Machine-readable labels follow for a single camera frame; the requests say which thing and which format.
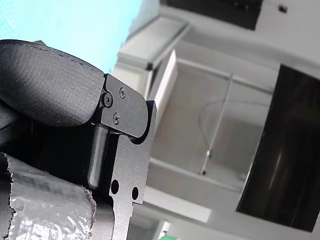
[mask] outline black fabric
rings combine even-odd
[[[0,130],[17,120],[20,115],[0,100]]]
[[[93,115],[104,73],[72,55],[20,40],[0,40],[0,99],[43,124],[81,125]]]

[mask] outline wall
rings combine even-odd
[[[283,0],[288,5],[288,14],[283,14],[277,8],[280,1],[270,1],[263,3],[256,31],[168,7],[161,7],[160,13],[191,23],[188,42],[273,69],[284,63],[320,78],[320,33],[316,30],[320,2]]]
[[[277,79],[279,63],[277,68],[275,65],[259,66],[242,58],[185,42],[177,46],[176,52],[178,58],[202,61],[202,64],[229,70],[240,77],[245,76],[262,84],[272,86]],[[197,154],[203,153],[206,149],[197,129],[197,114],[203,103],[223,96],[226,81],[183,65],[178,66],[178,71],[174,94],[169,99],[163,121],[154,139],[152,155],[160,159],[163,157],[164,161],[196,172],[199,162],[202,161],[202,158],[197,158],[201,155]],[[231,94],[235,99],[244,98],[266,104],[271,100],[270,95],[240,85],[233,86]],[[228,107],[216,144],[216,148],[219,149],[218,155],[215,155],[215,161],[210,161],[208,165],[209,177],[235,184],[232,181],[236,181],[237,174],[239,177],[239,173],[249,168],[250,156],[255,150],[254,143],[259,140],[267,111],[268,109],[248,109],[239,105]],[[216,113],[214,109],[206,113],[207,129],[212,127]],[[190,179],[154,165],[150,166],[147,184],[212,209],[206,224],[175,216],[175,224],[169,233],[183,237],[184,240],[233,239],[235,236],[250,240],[316,240],[320,236],[319,223],[313,233],[307,233],[237,213],[235,209],[240,198],[238,192]],[[171,216],[167,212],[164,215],[168,218]],[[228,238],[215,237],[217,233],[225,233]]]

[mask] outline black padded cushion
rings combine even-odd
[[[18,112],[57,127],[93,115],[104,73],[65,52],[20,40],[0,40],[0,99]]]

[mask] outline television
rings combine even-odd
[[[320,212],[320,80],[282,65],[237,211],[312,232]]]
[[[263,0],[161,0],[169,7],[255,30]]]

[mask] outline silver duct tape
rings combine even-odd
[[[88,190],[6,157],[15,211],[7,240],[90,238],[96,203]]]

